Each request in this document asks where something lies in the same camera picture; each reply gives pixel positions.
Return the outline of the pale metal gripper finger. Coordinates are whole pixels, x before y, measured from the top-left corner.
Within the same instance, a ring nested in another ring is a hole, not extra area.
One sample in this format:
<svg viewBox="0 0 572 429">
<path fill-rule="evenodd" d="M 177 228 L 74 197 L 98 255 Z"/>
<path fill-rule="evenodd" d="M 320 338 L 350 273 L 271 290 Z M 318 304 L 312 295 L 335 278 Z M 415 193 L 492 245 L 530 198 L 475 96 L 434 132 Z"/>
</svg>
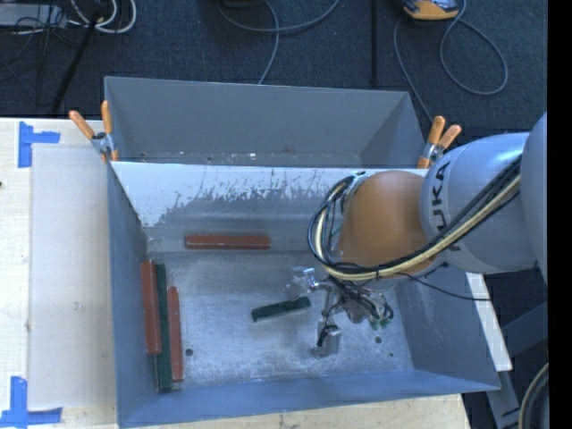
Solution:
<svg viewBox="0 0 572 429">
<path fill-rule="evenodd" d="M 341 344 L 341 328 L 337 324 L 320 322 L 317 329 L 316 345 L 312 355 L 316 358 L 326 358 L 336 355 Z"/>
<path fill-rule="evenodd" d="M 301 299 L 308 296 L 317 287 L 315 268 L 295 266 L 291 268 L 290 282 L 286 285 L 289 300 Z"/>
</svg>

